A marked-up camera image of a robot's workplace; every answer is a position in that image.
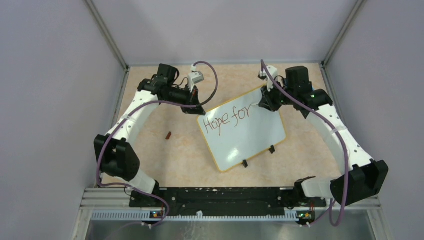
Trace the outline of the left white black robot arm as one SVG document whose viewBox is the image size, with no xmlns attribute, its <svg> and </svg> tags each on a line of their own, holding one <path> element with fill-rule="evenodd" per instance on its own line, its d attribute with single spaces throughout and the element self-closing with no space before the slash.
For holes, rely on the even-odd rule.
<svg viewBox="0 0 424 240">
<path fill-rule="evenodd" d="M 132 145 L 150 115 L 161 104 L 178 106 L 189 115 L 206 114 L 196 87 L 204 76 L 196 66 L 197 63 L 191 66 L 188 83 L 181 88 L 175 85 L 179 70 L 160 64 L 156 74 L 139 83 L 131 104 L 116 125 L 94 139 L 97 173 L 118 178 L 119 185 L 142 193 L 141 200 L 149 207 L 160 202 L 161 194 L 156 190 L 159 184 L 140 169 L 140 159 Z"/>
</svg>

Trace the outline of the yellow framed whiteboard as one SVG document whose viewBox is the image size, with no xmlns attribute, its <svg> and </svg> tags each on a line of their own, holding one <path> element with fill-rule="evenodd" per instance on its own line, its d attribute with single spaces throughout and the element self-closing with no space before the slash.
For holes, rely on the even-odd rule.
<svg viewBox="0 0 424 240">
<path fill-rule="evenodd" d="M 259 106 L 261 88 L 226 101 L 197 118 L 197 124 L 218 171 L 226 172 L 282 143 L 282 115 Z"/>
</svg>

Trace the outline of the red marker cap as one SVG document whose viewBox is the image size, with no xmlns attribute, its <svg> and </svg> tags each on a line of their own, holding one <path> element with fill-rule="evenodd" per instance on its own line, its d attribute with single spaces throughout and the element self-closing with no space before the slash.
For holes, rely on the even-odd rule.
<svg viewBox="0 0 424 240">
<path fill-rule="evenodd" d="M 170 137 L 171 137 L 171 135 L 172 135 L 172 132 L 171 132 L 171 131 L 169 131 L 165 139 L 166 139 L 166 140 L 169 140 L 169 139 L 170 139 Z"/>
</svg>

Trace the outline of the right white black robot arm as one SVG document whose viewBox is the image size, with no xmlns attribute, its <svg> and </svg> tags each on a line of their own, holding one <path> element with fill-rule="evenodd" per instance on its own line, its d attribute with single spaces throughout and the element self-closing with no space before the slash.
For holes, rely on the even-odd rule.
<svg viewBox="0 0 424 240">
<path fill-rule="evenodd" d="M 337 178 L 315 176 L 299 179 L 294 184 L 293 200 L 307 206 L 313 198 L 332 199 L 349 206 L 380 193 L 389 167 L 375 160 L 350 133 L 341 120 L 333 100 L 324 89 L 315 89 L 305 66 L 290 67 L 278 80 L 278 70 L 264 64 L 258 78 L 266 81 L 261 91 L 260 108 L 277 112 L 281 106 L 292 106 L 312 124 L 333 155 L 341 173 Z"/>
</svg>

